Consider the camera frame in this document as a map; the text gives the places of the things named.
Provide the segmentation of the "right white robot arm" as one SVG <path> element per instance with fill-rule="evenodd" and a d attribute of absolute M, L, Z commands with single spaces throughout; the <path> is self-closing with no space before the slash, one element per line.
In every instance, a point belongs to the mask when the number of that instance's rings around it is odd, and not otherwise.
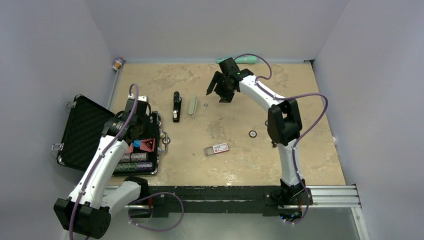
<path fill-rule="evenodd" d="M 312 204 L 312 194 L 306 187 L 300 169 L 297 143 L 303 128 L 299 106 L 295 99 L 284 98 L 263 85 L 249 69 L 240 69 L 230 57 L 219 64 L 206 90 L 215 92 L 221 103 L 230 103 L 236 92 L 254 100 L 267 113 L 267 133 L 276 144 L 280 164 L 280 189 L 276 192 L 279 205 Z"/>

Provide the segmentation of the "green staple case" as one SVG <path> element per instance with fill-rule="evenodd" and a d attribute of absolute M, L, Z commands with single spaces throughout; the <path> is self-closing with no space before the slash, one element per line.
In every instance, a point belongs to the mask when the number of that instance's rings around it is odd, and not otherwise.
<path fill-rule="evenodd" d="M 196 95 L 190 97 L 187 114 L 190 118 L 195 116 L 198 98 Z"/>

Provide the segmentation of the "green microphone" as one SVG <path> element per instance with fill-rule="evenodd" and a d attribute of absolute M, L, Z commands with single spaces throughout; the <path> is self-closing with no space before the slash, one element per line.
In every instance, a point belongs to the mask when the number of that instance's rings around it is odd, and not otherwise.
<path fill-rule="evenodd" d="M 236 56 L 233 59 L 237 64 L 254 65 L 258 62 L 258 58 L 254 55 Z"/>

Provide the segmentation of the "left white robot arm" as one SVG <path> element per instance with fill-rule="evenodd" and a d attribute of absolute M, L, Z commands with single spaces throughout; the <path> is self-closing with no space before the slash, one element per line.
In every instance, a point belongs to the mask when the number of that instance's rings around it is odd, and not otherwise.
<path fill-rule="evenodd" d="M 67 198 L 58 198 L 53 206 L 68 239 L 73 240 L 76 235 L 85 240 L 101 239 L 112 218 L 125 206 L 154 202 L 161 195 L 174 197 L 181 211 L 185 210 L 175 193 L 150 193 L 148 181 L 137 176 L 127 177 L 113 192 L 104 194 L 120 160 L 134 146 L 134 141 L 149 132 L 152 115 L 149 102 L 139 95 L 138 84 L 132 83 L 127 106 L 104 124 L 96 152 L 77 186 Z"/>

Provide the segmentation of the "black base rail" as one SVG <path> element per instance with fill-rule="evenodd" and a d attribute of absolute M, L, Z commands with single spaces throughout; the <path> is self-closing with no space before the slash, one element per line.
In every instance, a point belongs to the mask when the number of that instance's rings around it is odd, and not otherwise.
<path fill-rule="evenodd" d="M 311 190 L 291 199 L 283 196 L 277 185 L 256 186 L 149 186 L 144 196 L 150 200 L 133 200 L 131 209 L 152 211 L 154 218 L 170 213 L 185 214 L 261 214 L 264 217 L 298 219 L 302 208 L 313 204 Z"/>

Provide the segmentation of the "black poker chip case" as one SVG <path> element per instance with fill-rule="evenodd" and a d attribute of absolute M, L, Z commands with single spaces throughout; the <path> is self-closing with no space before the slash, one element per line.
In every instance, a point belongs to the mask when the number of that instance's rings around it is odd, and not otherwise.
<path fill-rule="evenodd" d="M 64 167 L 85 171 L 100 143 L 106 122 L 115 114 L 82 94 L 69 102 L 70 113 L 57 151 L 56 162 Z M 161 115 L 153 111 L 144 116 L 145 130 L 134 139 L 127 152 L 117 164 L 113 175 L 155 175 L 159 169 L 161 154 L 168 151 L 170 139 L 162 131 Z"/>

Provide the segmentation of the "small staple box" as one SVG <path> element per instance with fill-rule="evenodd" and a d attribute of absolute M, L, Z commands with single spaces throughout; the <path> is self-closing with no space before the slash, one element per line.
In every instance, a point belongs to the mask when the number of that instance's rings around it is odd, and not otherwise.
<path fill-rule="evenodd" d="M 217 155 L 220 153 L 225 153 L 230 150 L 229 145 L 227 143 L 221 143 L 217 145 L 208 146 L 204 149 L 205 156 Z"/>

